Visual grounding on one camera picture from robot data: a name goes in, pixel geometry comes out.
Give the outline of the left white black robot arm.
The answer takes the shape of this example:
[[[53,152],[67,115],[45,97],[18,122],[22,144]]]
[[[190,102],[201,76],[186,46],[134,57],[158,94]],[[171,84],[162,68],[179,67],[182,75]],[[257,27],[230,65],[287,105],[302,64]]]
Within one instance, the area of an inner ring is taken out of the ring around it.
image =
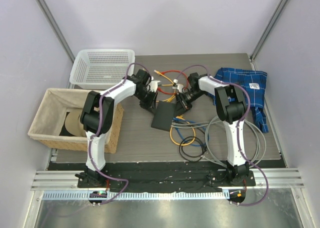
[[[105,143],[111,134],[117,105],[134,96],[143,109],[154,114],[159,84],[160,81],[155,80],[146,70],[139,69],[136,74],[125,75],[119,83],[107,90],[88,93],[80,115],[87,137],[87,161],[84,171],[76,175],[78,187],[100,188],[108,179],[104,172]]]

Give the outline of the blue plaid cloth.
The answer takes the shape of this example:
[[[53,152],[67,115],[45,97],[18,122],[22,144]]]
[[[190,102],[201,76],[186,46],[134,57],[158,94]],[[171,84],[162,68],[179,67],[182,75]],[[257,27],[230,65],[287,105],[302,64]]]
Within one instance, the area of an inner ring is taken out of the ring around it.
[[[268,74],[264,71],[231,67],[220,68],[214,76],[217,80],[238,84],[246,90],[250,99],[253,122],[262,133],[269,132],[267,117],[264,113],[267,76]]]

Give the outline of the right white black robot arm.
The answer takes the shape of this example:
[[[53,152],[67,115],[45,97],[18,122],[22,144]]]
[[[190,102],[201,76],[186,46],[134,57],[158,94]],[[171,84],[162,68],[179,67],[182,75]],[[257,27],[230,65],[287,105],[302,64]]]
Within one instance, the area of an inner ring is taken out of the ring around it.
[[[249,176],[250,163],[245,153],[243,128],[245,117],[249,112],[246,103],[247,92],[240,86],[224,82],[211,75],[192,73],[188,77],[190,89],[184,91],[184,86],[173,81],[177,90],[176,114],[182,115],[192,108],[192,102],[204,95],[214,95],[216,113],[222,121],[227,138],[226,181],[233,186],[241,183]]]

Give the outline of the black network switch box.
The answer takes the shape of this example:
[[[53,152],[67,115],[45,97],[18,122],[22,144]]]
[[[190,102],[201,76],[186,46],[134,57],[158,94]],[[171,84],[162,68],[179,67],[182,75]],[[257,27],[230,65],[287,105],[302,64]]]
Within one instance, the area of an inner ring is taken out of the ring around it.
[[[154,129],[169,132],[171,129],[175,110],[175,103],[159,101],[155,110],[153,120],[151,122],[151,127]]]

